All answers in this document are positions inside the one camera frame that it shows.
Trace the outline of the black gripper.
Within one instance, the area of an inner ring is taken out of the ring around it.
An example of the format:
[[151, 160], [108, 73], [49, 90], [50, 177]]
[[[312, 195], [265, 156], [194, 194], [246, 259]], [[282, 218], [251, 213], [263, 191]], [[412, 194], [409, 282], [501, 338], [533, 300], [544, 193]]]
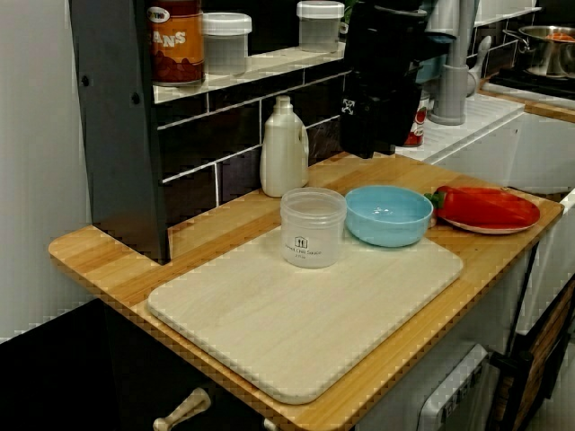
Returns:
[[420, 1], [357, 1], [351, 8], [344, 54], [350, 69], [341, 100], [341, 147], [372, 158], [372, 106], [383, 102], [376, 140], [378, 153], [403, 146], [421, 96], [415, 83], [427, 13]]

